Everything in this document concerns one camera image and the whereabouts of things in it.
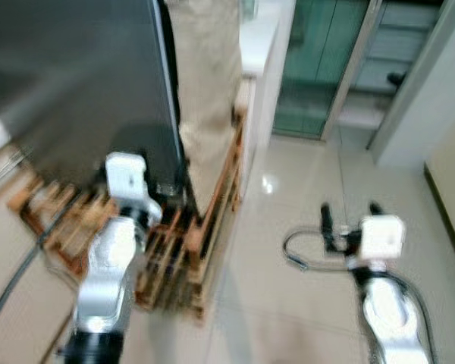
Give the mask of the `grey fridge door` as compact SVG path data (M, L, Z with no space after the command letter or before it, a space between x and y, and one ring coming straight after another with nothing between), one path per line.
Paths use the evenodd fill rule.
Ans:
M176 192L150 0L0 0L0 121L38 174L96 185L111 152Z

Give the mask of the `wooden slatted rack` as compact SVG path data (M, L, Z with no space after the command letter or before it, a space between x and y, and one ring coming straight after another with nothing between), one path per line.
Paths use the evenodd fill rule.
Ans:
M148 233L145 265L133 281L135 304L143 311L161 309L195 320L206 318L214 281L221 274L232 215L241 204L243 139L249 111L237 106L234 114L234 144L206 212L197 215L187 208L166 208L162 221ZM75 196L79 196L78 203L67 209L62 225L42 246L55 267L79 282L86 276L86 254L96 229L118 212L104 192L79 193L72 185L63 187L34 174L7 206L31 231L41 234L55 212Z

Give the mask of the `green glass door panel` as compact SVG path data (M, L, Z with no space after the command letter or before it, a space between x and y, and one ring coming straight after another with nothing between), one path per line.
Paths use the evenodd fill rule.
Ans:
M383 0L296 0L276 134L327 141L356 75Z

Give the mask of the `blue-grey glass door panel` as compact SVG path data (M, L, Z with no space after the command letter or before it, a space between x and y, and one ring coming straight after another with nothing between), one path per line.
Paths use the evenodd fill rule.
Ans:
M444 0L382 0L375 28L352 88L366 93L397 93L390 72L408 73L440 17Z

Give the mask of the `white counter unit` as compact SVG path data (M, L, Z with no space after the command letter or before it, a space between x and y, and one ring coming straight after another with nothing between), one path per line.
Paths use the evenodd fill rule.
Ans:
M255 82L252 135L265 148L271 138L296 0L258 0L256 15L239 34L243 74Z

